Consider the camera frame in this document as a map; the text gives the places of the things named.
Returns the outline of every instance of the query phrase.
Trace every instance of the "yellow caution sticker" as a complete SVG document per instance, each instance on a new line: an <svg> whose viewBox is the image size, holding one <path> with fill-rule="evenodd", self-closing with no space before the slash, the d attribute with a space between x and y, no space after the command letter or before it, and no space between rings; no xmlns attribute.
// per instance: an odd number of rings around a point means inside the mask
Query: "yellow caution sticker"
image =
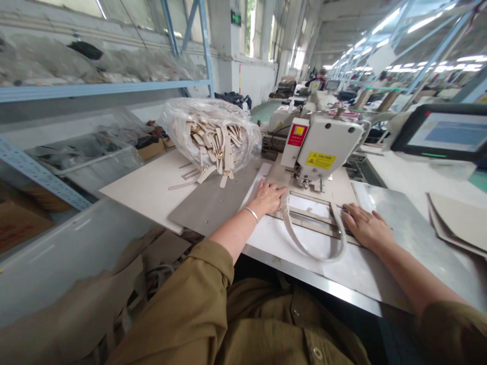
<svg viewBox="0 0 487 365"><path fill-rule="evenodd" d="M336 156L323 155L318 152L311 152L306 159L306 165L329 170L335 162Z"/></svg>

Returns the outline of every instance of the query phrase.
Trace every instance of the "exit sign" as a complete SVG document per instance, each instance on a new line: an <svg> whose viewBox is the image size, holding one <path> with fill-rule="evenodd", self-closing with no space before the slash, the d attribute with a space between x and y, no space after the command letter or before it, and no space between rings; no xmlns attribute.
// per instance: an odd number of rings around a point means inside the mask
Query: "exit sign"
<svg viewBox="0 0 487 365"><path fill-rule="evenodd" d="M237 14L236 12L231 10L230 15L231 15L232 24L235 24L237 26L242 26L242 16L240 14Z"/></svg>

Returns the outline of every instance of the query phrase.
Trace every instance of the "blue shelf frame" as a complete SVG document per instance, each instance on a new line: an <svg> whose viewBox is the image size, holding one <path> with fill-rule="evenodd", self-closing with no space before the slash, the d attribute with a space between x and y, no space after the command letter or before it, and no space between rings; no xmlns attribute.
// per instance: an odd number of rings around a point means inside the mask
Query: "blue shelf frame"
<svg viewBox="0 0 487 365"><path fill-rule="evenodd" d="M171 16L167 0L160 0L162 10L166 19L169 32L169 41L172 53L176 58L179 57L178 46L172 28ZM188 20L185 39L181 48L181 54L188 45L196 10L199 8L201 21L201 33L203 35L203 51L206 63L207 80L182 80L165 82L139 82L139 83L119 83L119 84L82 84L82 85L60 85L60 86L19 86L0 88L0 103L22 102L32 100L60 99L80 96L108 95L129 92L142 92L154 90L180 89L190 96L187 88L195 86L208 86L209 95L215 97L213 89L213 73L210 55L210 42L208 40L208 30L206 22L205 0L194 0L191 8L191 16ZM45 189L51 191L65 202L78 210L86 209L91 203L78 194L71 187L66 185L61 179L53 175L44 166L39 164L31 156L16 147L11 141L0 134L0 159L23 173Z"/></svg>
<svg viewBox="0 0 487 365"><path fill-rule="evenodd" d="M0 103L66 97L119 94L205 86L210 80L154 81L125 84L81 84L59 86L18 86L0 88Z"/></svg>

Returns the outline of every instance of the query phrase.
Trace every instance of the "jacket button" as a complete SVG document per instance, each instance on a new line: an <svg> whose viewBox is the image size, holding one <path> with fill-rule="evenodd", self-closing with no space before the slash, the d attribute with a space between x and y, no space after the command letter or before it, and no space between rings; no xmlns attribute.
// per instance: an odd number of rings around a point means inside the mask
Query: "jacket button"
<svg viewBox="0 0 487 365"><path fill-rule="evenodd" d="M323 359L323 354L321 353L321 350L318 347L315 347L313 349L313 354L315 354L315 356L317 357L318 360Z"/></svg>

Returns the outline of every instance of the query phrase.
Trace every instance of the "left hand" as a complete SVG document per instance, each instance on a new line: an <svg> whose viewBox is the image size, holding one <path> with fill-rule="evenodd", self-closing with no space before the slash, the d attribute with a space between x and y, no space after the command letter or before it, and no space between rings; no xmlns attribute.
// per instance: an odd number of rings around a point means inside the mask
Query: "left hand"
<svg viewBox="0 0 487 365"><path fill-rule="evenodd" d="M277 188L277 184L269 184L261 179L259 189L247 207L255 212L259 220L266 214L276 212L281 206L281 196L286 192L286 188Z"/></svg>

